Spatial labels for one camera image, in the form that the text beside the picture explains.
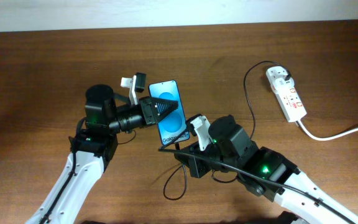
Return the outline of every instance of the phone screen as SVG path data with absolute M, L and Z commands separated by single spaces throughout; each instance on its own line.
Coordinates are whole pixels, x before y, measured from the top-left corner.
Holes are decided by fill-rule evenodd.
M 178 85 L 175 80 L 150 84 L 149 93 L 151 97 L 178 102 L 178 108 L 158 124 L 161 142 L 164 145 L 168 144 L 186 128 L 185 111 L 181 104 Z M 189 138 L 189 132 L 185 132 L 176 142 L 185 141 Z

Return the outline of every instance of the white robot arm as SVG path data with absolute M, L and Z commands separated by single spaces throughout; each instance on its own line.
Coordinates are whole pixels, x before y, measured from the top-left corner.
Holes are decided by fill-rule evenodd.
M 160 151 L 174 153 L 192 177 L 201 178 L 210 170 L 237 171 L 237 180 L 248 191 L 296 214 L 300 219 L 294 223 L 358 223 L 357 215 L 324 193 L 294 163 L 271 149 L 259 149 L 231 115 L 212 124 L 199 115 L 186 123 L 185 131 L 197 135 L 199 142 L 180 151 L 165 149 L 167 144 Z
M 86 196 L 104 172 L 101 157 L 95 157 L 93 153 L 81 151 L 78 151 L 75 156 L 76 164 L 73 163 L 73 153 L 70 153 L 66 166 L 48 197 L 26 224 L 39 224 L 43 217 L 49 220 L 51 224 L 74 222 Z M 73 166 L 75 173 L 64 190 L 60 192 L 70 176 Z

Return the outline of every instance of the white power strip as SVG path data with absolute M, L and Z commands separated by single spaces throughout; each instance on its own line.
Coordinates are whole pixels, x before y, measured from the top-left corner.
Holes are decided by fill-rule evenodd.
M 326 138 L 319 138 L 312 135 L 301 122 L 301 118 L 306 115 L 306 110 L 295 90 L 295 84 L 292 77 L 285 80 L 287 75 L 287 71 L 281 66 L 272 67 L 266 71 L 270 86 L 276 94 L 277 100 L 280 103 L 281 109 L 288 122 L 296 122 L 296 125 L 298 125 L 309 137 L 317 141 L 328 141 L 358 131 L 358 128 L 354 128 Z
M 296 92 L 293 79 L 285 81 L 287 75 L 287 71 L 281 66 L 275 66 L 266 71 L 270 86 L 276 94 L 287 121 L 296 122 L 306 115 L 306 110 Z

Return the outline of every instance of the white wall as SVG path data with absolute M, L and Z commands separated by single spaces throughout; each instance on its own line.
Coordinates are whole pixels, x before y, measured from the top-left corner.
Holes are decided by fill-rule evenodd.
M 0 0 L 0 31 L 358 19 L 358 0 Z

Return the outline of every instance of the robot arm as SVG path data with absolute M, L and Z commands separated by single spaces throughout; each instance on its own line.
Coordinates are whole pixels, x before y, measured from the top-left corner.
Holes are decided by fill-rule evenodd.
M 143 73 L 123 78 L 121 84 L 130 88 L 129 98 L 114 93 L 107 85 L 95 85 L 86 91 L 86 117 L 78 123 L 76 136 L 69 137 L 71 153 L 66 166 L 27 224 L 73 223 L 89 191 L 114 156 L 117 134 L 157 124 L 178 108 L 178 103 L 172 100 L 149 96 L 137 99 L 135 91 L 144 90 Z M 115 99 L 126 104 L 116 107 Z M 84 122 L 86 129 L 81 129 Z
M 358 223 L 357 215 L 319 189 L 294 163 L 271 149 L 258 148 L 233 116 L 209 124 L 197 115 L 186 124 L 185 131 L 197 135 L 199 141 L 180 151 L 166 150 L 167 144 L 160 151 L 175 153 L 192 177 L 201 178 L 210 170 L 236 171 L 237 180 L 249 192 L 263 195 L 308 223 Z
M 47 218 L 50 220 L 49 223 L 53 224 L 74 222 L 89 191 L 104 172 L 103 159 L 95 157 L 90 152 L 78 151 L 76 153 L 76 164 L 73 163 L 73 153 L 70 153 L 66 166 L 48 194 L 48 197 L 26 224 L 40 223 L 52 207 L 60 189 L 62 189 L 62 186 L 70 176 L 73 166 L 75 166 L 75 174 L 67 183 L 65 190 L 60 195 L 60 199 L 57 200 L 56 205 L 52 208 L 50 214 L 47 215 Z

